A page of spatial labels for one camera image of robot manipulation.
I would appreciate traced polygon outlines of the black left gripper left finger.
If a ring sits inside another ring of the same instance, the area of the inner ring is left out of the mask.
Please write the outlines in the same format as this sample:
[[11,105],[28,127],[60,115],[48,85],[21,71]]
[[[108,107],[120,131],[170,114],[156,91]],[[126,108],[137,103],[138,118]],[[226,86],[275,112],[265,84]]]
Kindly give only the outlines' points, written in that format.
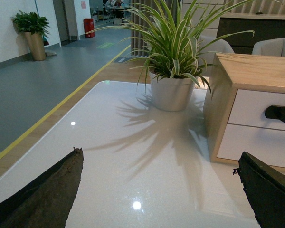
[[63,228],[77,195],[83,150],[75,148],[0,203],[0,228]]

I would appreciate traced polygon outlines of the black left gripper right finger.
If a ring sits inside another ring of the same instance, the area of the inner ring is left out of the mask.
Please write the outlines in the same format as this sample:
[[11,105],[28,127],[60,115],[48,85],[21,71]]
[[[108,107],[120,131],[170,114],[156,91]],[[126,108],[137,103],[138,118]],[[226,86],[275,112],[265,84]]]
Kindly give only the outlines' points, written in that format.
[[242,152],[239,167],[243,191],[262,228],[285,228],[285,175],[248,152]]

